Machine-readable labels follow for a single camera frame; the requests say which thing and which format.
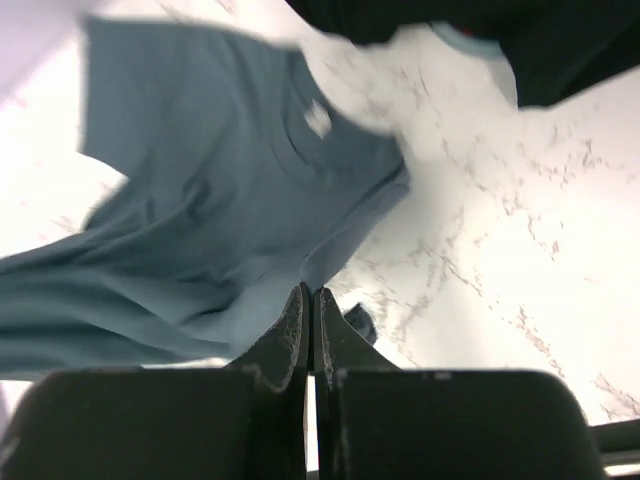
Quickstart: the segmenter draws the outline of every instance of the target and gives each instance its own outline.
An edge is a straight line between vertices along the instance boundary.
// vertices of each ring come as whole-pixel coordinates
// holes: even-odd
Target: white logo
[[[313,101],[311,108],[304,114],[309,128],[320,138],[324,138],[331,131],[331,118],[327,110],[317,101]]]

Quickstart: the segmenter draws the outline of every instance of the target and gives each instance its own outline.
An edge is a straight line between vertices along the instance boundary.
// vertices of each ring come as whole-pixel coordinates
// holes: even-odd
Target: t-shirt
[[[406,195],[401,151],[341,117],[298,50],[86,28],[84,153],[129,181],[84,232],[0,261],[0,378],[234,358]]]

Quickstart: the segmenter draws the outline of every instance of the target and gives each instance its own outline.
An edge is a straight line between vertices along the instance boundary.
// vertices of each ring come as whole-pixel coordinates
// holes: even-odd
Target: shirt sleeve
[[[82,153],[131,176],[179,87],[186,28],[89,17]]]

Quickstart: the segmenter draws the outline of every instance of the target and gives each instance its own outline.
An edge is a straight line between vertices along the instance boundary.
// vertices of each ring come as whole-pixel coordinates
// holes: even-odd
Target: marble surface
[[[125,0],[103,13],[300,42],[337,108],[397,133],[412,193],[330,284],[341,306],[374,314],[392,360],[541,369],[591,423],[640,417],[640,71],[518,111],[505,61],[460,54],[426,26],[357,49],[283,0]],[[0,256],[77,231],[123,181],[74,153],[81,42],[0,107]]]

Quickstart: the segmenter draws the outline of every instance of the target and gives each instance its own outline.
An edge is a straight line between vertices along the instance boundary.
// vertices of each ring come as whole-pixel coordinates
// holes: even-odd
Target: black plastic object
[[[309,473],[308,374],[320,465]],[[50,375],[0,443],[0,478],[591,480],[606,477],[603,459],[632,458],[639,433],[637,422],[589,429],[547,374],[401,371],[329,290],[301,284],[224,369]]]

